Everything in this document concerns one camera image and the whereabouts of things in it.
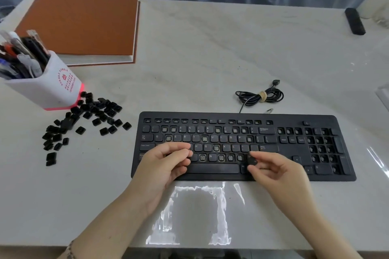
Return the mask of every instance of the book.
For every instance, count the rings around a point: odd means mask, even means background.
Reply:
[[[134,63],[138,0],[35,0],[16,33],[36,30],[68,66]]]

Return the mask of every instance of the black cable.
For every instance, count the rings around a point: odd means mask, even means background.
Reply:
[[[273,86],[266,89],[265,92],[267,94],[266,102],[280,102],[284,98],[284,93],[275,88],[280,83],[280,80],[273,80]],[[237,91],[235,94],[238,96],[239,100],[243,102],[242,107],[240,108],[239,113],[242,111],[243,107],[251,107],[257,102],[259,102],[262,97],[257,93],[247,92],[247,91]]]

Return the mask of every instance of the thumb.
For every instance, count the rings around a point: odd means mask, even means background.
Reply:
[[[254,177],[255,181],[258,182],[263,187],[265,187],[266,189],[268,189],[274,182],[273,179],[263,174],[257,167],[253,165],[247,166],[247,170]]]
[[[172,171],[174,167],[178,165],[178,163],[182,162],[189,156],[188,149],[181,149],[179,151],[172,152],[170,155],[166,156],[162,159],[163,166],[168,170]]]

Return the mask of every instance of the space bar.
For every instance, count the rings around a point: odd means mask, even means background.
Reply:
[[[198,174],[238,174],[238,164],[190,164],[186,173]]]

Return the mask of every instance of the keyboard cable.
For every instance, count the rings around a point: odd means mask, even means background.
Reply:
[[[278,84],[280,84],[280,80],[273,80],[272,87],[266,89],[265,91],[261,91],[259,93],[252,93],[247,91],[235,92],[239,100],[243,102],[243,105],[240,108],[239,113],[241,113],[244,106],[251,107],[253,105],[256,105],[258,102],[276,103],[283,100],[284,93],[278,88],[275,88]]]

